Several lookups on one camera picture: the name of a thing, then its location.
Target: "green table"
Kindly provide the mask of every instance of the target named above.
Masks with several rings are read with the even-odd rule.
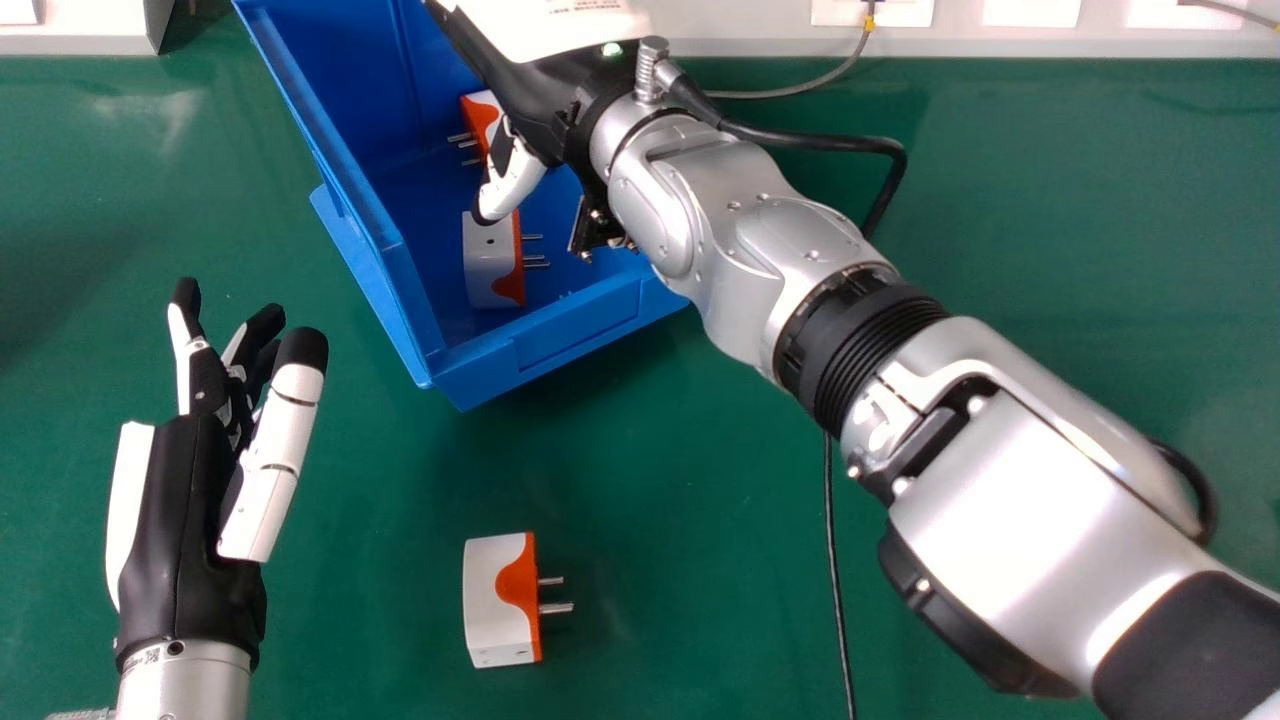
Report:
[[[255,717],[836,717],[820,436],[692,311],[474,413],[410,383],[307,205],[311,158],[234,15],[172,53],[0,63],[0,716],[104,706],[102,527],[119,424],[174,409],[164,302],[200,277],[224,342],[266,300],[330,337],[307,470],[266,578]],[[824,61],[695,64],[708,85]],[[1277,65],[868,61],[745,117],[902,138],[878,242],[1224,501],[1213,550],[1280,585]],[[859,217],[876,160],[785,154]],[[1097,717],[986,689],[900,606],[883,511],[837,489],[867,717]],[[579,610],[547,662],[477,673],[467,537],[532,529]]]

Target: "blue plastic box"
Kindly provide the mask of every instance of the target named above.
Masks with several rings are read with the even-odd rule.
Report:
[[[561,168],[521,206],[552,263],[529,306],[472,309],[460,219],[481,170],[445,138],[481,86],[420,0],[236,8],[320,167],[311,202],[419,387],[468,410],[685,305],[640,255],[566,251],[581,188]]]

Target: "white and orange plug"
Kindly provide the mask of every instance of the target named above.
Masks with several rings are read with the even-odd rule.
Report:
[[[481,90],[461,97],[462,119],[467,131],[449,137],[458,147],[475,147],[479,159],[463,165],[484,164],[502,129],[503,113],[492,91]],[[520,210],[512,210],[493,224],[480,224],[471,211],[462,213],[462,270],[467,300],[472,307],[502,309],[527,305],[525,270],[548,268],[545,255],[526,255],[525,241],[540,234],[521,234]]]
[[[541,662],[541,616],[572,612],[572,602],[540,602],[534,533],[471,538],[462,550],[462,623],[477,670]]]

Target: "robotic hand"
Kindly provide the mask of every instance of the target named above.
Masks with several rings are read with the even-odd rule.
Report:
[[[168,320],[178,416],[125,423],[111,480],[115,716],[237,720],[266,630],[260,564],[302,471],[329,346],[311,328],[274,340],[284,310],[268,305],[219,357],[191,278],[178,282]]]
[[[993,688],[1115,720],[1280,717],[1280,598],[1199,547],[1160,450],[908,284],[748,141],[785,133],[727,122],[622,0],[428,10],[506,127],[582,182],[571,250],[625,233],[840,439],[887,506],[890,582]]]

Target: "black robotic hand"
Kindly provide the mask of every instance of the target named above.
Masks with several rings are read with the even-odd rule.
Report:
[[[140,650],[179,641],[234,646],[257,665],[266,629],[260,562],[297,487],[324,384],[329,348],[319,331],[298,328],[280,342],[284,310],[268,305],[219,357],[200,325],[200,300],[196,281],[183,278],[168,307],[178,416],[120,432],[106,578],[122,673],[147,661],[134,657]]]

